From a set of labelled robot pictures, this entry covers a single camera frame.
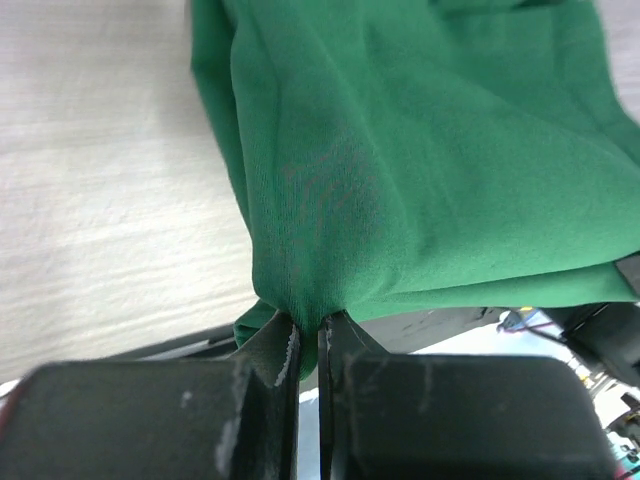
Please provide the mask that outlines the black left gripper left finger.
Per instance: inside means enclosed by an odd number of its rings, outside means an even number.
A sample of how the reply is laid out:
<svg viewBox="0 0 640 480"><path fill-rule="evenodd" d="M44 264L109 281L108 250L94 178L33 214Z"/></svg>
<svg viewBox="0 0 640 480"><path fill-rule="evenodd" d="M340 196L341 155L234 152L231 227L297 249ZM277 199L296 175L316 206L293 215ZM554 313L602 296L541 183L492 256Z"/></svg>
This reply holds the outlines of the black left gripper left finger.
<svg viewBox="0 0 640 480"><path fill-rule="evenodd" d="M275 315L224 360L49 364L1 412L5 479L292 479L300 334Z"/></svg>

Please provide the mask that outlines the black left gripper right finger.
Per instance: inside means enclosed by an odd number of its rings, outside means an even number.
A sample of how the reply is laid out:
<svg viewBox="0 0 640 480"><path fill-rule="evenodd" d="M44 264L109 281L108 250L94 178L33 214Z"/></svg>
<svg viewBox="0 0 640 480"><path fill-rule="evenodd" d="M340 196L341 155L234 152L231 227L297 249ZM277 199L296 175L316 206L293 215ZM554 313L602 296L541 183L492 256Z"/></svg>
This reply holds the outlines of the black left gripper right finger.
<svg viewBox="0 0 640 480"><path fill-rule="evenodd" d="M575 373L543 356L385 350L345 312L318 334L325 479L611 479Z"/></svg>

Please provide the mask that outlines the green t-shirt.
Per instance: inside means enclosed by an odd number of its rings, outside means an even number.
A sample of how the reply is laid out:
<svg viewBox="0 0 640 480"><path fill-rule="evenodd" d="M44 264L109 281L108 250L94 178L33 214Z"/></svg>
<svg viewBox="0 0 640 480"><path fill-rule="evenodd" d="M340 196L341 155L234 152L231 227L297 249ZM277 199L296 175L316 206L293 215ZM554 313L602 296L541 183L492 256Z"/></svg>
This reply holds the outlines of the green t-shirt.
<svg viewBox="0 0 640 480"><path fill-rule="evenodd" d="M252 242L247 342L324 317L635 302L639 128L591 1L195 1Z"/></svg>

